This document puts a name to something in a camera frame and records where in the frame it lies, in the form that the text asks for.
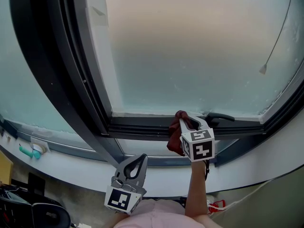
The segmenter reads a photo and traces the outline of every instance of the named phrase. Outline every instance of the pink shirt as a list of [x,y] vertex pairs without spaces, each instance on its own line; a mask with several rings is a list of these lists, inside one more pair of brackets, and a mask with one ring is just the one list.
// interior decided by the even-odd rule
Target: pink shirt
[[141,201],[132,215],[114,228],[205,228],[184,214],[185,209],[173,200],[147,199]]

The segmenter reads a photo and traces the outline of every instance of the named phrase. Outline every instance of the window frame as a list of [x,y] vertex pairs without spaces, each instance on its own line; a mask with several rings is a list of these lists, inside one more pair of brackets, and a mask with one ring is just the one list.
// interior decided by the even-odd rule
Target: window frame
[[[113,143],[114,138],[169,139],[174,116],[112,116],[87,21],[86,0],[10,0],[10,6],[19,45],[40,87],[102,159],[116,166],[130,156],[116,141]],[[239,139],[217,155],[215,165],[223,165],[260,145],[301,111],[303,101],[302,61],[292,82],[261,117],[228,121],[222,117],[210,119],[212,114],[201,116],[213,128],[216,140]],[[186,157],[149,159],[149,165],[189,164]]]

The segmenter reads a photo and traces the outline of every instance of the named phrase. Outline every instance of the teal object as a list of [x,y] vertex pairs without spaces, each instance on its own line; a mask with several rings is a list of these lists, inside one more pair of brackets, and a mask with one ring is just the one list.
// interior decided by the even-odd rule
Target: teal object
[[37,160],[39,160],[41,157],[41,154],[36,150],[33,150],[33,152],[30,152],[27,149],[23,148],[22,146],[19,147],[19,150],[30,158],[33,158],[33,156],[34,156]]

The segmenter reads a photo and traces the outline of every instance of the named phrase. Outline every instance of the red cloth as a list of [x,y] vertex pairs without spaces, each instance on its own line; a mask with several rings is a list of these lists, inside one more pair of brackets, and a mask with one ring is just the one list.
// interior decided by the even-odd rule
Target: red cloth
[[176,152],[177,154],[181,156],[185,156],[182,149],[181,149],[181,125],[180,125],[180,118],[182,118],[189,128],[193,129],[192,124],[190,123],[190,119],[188,117],[188,114],[185,111],[178,111],[175,114],[174,120],[171,123],[169,127],[169,134],[170,139],[167,144],[167,148],[170,151]]

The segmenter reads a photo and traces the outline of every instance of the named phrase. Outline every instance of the human arm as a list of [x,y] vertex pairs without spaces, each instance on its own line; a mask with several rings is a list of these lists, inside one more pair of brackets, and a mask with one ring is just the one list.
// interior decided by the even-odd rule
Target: human arm
[[185,215],[202,224],[205,228],[221,228],[207,215],[205,163],[203,161],[192,162],[191,168],[192,174]]
[[114,214],[114,217],[112,217],[102,226],[102,228],[113,228],[116,224],[118,224],[118,222],[128,217],[130,216],[127,214],[117,212]]

